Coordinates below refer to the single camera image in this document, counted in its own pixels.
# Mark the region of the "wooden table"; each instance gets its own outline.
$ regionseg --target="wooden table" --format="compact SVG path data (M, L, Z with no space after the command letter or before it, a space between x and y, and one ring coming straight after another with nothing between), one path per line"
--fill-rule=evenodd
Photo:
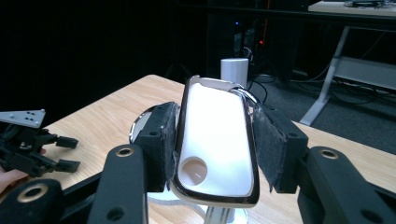
M57 179L65 189L101 172L107 152L128 143L134 120L152 105L170 101L180 104L183 89L182 84L174 81L146 76L51 124L48 126L51 133L77 138L79 143L72 150L48 145L46 156L56 161L81 161L81 165L73 174L51 173L43 178ZM310 147L332 147L345 153L367 181L396 191L396 156L302 124L297 123L297 126L308 135ZM247 210L249 223L302 223L297 195L269 193L262 174L260 179L261 197L255 207ZM148 214L149 223L204 222L192 209L181 205L150 203Z

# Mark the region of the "white container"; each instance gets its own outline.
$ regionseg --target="white container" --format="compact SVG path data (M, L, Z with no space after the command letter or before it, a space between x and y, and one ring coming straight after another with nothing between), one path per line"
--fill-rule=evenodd
M248 83L248 59L222 59L221 79L238 83L239 85L246 88Z

